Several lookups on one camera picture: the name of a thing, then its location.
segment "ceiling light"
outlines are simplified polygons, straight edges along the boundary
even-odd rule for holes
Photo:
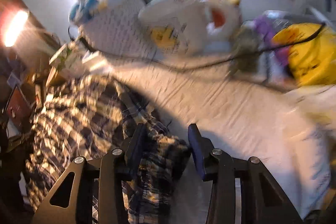
[[[12,47],[28,19],[28,12],[18,11],[5,33],[5,46]]]

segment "plaid shirt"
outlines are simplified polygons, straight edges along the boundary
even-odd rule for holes
[[[144,153],[137,177],[123,182],[124,204],[130,224],[167,222],[173,181],[182,175],[190,150],[153,117],[151,104],[108,76],[73,79],[50,92],[54,98],[34,118],[34,152],[26,162],[34,210],[74,158],[104,156],[143,123],[148,132]],[[98,222],[97,198],[93,223]]]

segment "bed sheet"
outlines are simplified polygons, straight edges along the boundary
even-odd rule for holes
[[[202,59],[186,63],[193,66]],[[285,103],[282,94],[229,80],[227,65],[176,73],[156,65],[110,64],[102,62],[93,73],[112,73],[148,97],[178,137],[187,140],[187,127],[195,122],[204,137],[232,157],[259,157],[302,218],[319,206],[330,181],[323,131]],[[205,223],[211,186],[201,181],[190,160],[175,188],[170,223]]]

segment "metal pivot bolt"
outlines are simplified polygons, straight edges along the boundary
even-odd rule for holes
[[[251,162],[254,164],[258,164],[260,160],[257,157],[251,157]]]
[[[75,163],[76,164],[81,164],[83,161],[84,161],[83,157],[77,157],[77,158],[75,158]]]
[[[223,153],[223,151],[221,149],[219,149],[219,148],[215,148],[215,149],[212,150],[212,153],[214,155],[218,156],[218,155],[221,155]]]
[[[115,155],[115,156],[119,156],[121,155],[123,151],[120,149],[120,148],[116,148],[112,151],[112,154]]]

